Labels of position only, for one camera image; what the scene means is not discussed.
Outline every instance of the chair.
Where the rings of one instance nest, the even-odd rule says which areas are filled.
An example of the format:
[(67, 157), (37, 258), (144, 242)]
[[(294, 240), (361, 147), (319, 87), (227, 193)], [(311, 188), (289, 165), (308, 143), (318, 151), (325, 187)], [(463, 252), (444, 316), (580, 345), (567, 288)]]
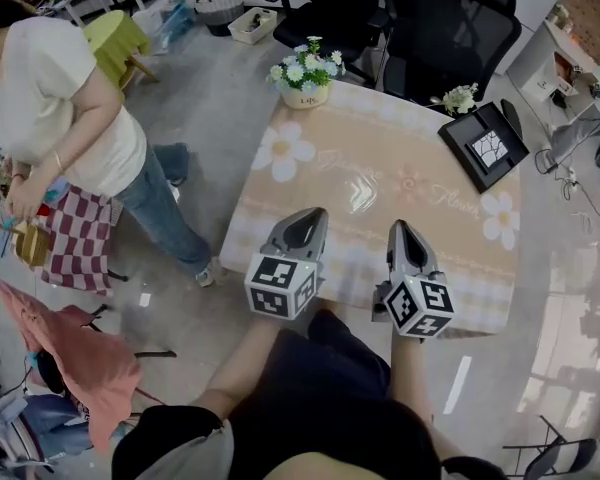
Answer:
[(489, 80), (522, 26), (516, 0), (415, 0), (414, 14), (396, 18), (387, 51), (384, 92), (421, 105), (459, 85), (478, 84), (481, 101)]
[(273, 37), (294, 48), (306, 43), (307, 36), (320, 36), (322, 54), (339, 50), (349, 71), (364, 79), (365, 85), (375, 83), (372, 75), (352, 63), (367, 46), (377, 44), (380, 32), (389, 23), (388, 15), (378, 8), (378, 0), (310, 0), (296, 10), (291, 9), (289, 0), (281, 1), (286, 18)]
[[(524, 478), (525, 480), (538, 480), (543, 476), (558, 476), (567, 475), (570, 473), (577, 473), (586, 468), (598, 450), (598, 443), (595, 439), (582, 439), (580, 441), (567, 441), (556, 428), (549, 423), (544, 416), (540, 416), (540, 419), (547, 424), (547, 434), (544, 440), (544, 444), (541, 445), (530, 445), (530, 446), (503, 446), (502, 448), (507, 450), (518, 450), (518, 460), (516, 461), (516, 469), (513, 475), (507, 475), (510, 478)], [(556, 434), (556, 438), (549, 443), (549, 431), (553, 431)], [(576, 456), (571, 463), (571, 466), (566, 471), (556, 471), (555, 464), (560, 454), (560, 449), (567, 445), (578, 445), (578, 451)], [(533, 459), (524, 475), (518, 474), (518, 467), (520, 466), (520, 456), (522, 450), (525, 449), (536, 449), (540, 453)]]

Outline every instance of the green tablecloth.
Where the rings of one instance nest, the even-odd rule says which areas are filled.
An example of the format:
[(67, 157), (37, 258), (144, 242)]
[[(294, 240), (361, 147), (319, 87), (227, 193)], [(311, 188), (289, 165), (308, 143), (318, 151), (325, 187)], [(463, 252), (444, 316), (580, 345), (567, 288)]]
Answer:
[(113, 11), (89, 23), (83, 29), (98, 66), (120, 86), (127, 71), (126, 60), (139, 51), (149, 53), (150, 41), (138, 25), (122, 11)]

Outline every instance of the bracelet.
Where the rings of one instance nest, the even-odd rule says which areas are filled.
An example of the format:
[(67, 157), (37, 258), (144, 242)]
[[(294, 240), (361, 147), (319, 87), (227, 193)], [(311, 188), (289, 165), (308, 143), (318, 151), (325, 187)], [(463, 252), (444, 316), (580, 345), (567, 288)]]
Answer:
[(53, 156), (56, 157), (56, 163), (58, 164), (58, 168), (60, 169), (60, 174), (64, 173), (64, 167), (62, 166), (62, 162), (60, 161), (60, 155), (57, 151), (53, 152)]

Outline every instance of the flower pot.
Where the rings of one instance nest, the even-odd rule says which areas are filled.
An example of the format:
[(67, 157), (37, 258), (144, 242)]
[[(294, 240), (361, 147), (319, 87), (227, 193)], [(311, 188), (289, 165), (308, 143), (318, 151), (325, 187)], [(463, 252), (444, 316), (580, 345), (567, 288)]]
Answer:
[(302, 110), (322, 105), (329, 97), (329, 86), (318, 87), (311, 94), (305, 94), (298, 89), (287, 89), (282, 92), (282, 99), (291, 108)]

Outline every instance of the black box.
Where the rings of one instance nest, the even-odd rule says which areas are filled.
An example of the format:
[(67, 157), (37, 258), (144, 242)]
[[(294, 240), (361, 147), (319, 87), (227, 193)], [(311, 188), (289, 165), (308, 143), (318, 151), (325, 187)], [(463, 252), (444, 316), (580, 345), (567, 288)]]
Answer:
[[(476, 139), (489, 131), (495, 131), (508, 150), (507, 156), (495, 162), (490, 169), (485, 168), (469, 149)], [(444, 125), (438, 134), (453, 151), (480, 194), (489, 190), (529, 154), (522, 139), (494, 103), (487, 103)]]

